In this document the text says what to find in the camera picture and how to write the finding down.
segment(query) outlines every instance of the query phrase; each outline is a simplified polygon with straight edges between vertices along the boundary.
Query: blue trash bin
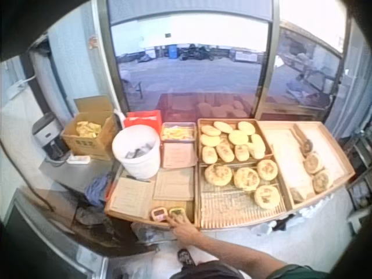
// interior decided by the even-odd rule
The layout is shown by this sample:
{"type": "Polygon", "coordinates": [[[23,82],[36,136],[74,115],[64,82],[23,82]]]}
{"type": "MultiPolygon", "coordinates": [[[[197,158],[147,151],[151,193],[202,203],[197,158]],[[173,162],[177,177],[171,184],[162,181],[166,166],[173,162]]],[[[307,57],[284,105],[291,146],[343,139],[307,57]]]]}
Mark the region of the blue trash bin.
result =
{"type": "Polygon", "coordinates": [[[168,46],[168,56],[169,59],[177,59],[177,45],[169,45],[168,46]]]}

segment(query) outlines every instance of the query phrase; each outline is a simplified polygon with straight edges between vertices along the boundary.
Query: plastic bag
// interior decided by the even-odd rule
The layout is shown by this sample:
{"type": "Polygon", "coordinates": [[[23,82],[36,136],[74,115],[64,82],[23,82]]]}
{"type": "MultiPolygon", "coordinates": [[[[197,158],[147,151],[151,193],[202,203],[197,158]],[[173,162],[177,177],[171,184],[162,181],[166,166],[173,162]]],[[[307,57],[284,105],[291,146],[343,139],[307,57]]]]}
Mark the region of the plastic bag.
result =
{"type": "Polygon", "coordinates": [[[150,110],[143,112],[128,112],[124,120],[124,126],[147,125],[155,129],[160,135],[162,131],[162,115],[159,110],[150,110]]]}

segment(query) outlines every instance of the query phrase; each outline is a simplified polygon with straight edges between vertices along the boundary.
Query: lid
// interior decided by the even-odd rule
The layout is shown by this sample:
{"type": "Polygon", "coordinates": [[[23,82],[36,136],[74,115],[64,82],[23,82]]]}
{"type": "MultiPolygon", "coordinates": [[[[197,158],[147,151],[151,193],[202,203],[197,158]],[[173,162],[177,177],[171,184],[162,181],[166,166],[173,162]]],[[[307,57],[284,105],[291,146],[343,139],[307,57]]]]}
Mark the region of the lid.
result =
{"type": "Polygon", "coordinates": [[[75,99],[79,112],[112,112],[111,101],[106,96],[93,96],[75,99]]]}
{"type": "Polygon", "coordinates": [[[36,135],[38,132],[40,132],[45,126],[47,126],[49,123],[53,122],[56,119],[56,116],[52,112],[47,112],[43,115],[42,118],[37,120],[33,127],[32,127],[32,134],[36,135]]]}

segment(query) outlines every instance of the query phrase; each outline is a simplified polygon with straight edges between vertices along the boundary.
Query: plastic container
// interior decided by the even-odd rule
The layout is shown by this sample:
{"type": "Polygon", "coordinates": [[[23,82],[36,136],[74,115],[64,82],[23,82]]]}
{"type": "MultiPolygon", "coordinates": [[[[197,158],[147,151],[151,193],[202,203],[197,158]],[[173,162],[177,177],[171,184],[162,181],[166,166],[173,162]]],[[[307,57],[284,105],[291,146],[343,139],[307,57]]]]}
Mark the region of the plastic container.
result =
{"type": "Polygon", "coordinates": [[[169,59],[177,59],[177,45],[169,45],[168,46],[168,56],[169,59]]]}
{"type": "Polygon", "coordinates": [[[146,125],[134,125],[120,131],[112,142],[112,152],[128,173],[137,179],[154,176],[160,167],[160,138],[146,125]],[[149,144],[152,149],[143,156],[128,159],[127,154],[149,144]]]}

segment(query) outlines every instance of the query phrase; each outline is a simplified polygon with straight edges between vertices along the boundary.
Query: blue cloth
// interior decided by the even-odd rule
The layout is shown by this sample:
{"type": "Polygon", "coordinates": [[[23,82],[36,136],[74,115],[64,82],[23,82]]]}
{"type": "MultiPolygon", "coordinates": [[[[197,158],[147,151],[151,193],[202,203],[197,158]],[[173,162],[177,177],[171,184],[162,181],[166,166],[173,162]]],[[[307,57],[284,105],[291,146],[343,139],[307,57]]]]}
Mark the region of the blue cloth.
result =
{"type": "Polygon", "coordinates": [[[107,187],[108,182],[111,178],[111,172],[107,172],[104,175],[97,176],[93,179],[93,182],[85,189],[85,197],[88,202],[99,208],[104,206],[104,203],[99,199],[104,190],[107,187]]]}

